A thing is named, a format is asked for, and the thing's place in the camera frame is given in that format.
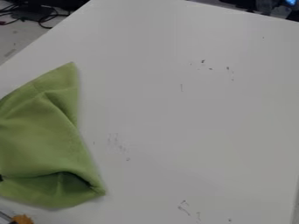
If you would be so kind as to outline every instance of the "desk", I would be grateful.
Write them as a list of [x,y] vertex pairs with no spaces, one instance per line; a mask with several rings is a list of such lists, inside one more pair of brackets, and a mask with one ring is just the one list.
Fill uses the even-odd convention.
[[108,195],[59,211],[5,204],[42,224],[290,223],[298,41],[299,24],[273,17],[91,1],[0,67],[0,97],[74,61],[80,133]]

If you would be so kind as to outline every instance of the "smudge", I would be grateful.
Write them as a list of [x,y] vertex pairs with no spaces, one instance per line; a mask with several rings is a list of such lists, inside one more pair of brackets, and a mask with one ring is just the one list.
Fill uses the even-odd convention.
[[200,212],[196,212],[196,215],[198,216],[198,220],[201,221],[201,219],[200,219]]
[[188,204],[188,202],[187,202],[186,200],[183,200],[183,201],[181,202],[181,205],[183,205],[183,204],[186,204],[187,206],[189,206],[189,204]]
[[7,57],[10,57],[14,52],[16,51],[16,49],[11,49],[10,51],[8,51],[4,57],[7,58]]
[[178,208],[178,210],[188,214],[188,216],[191,216],[190,213],[186,209],[182,208],[181,206],[178,206],[177,208]]

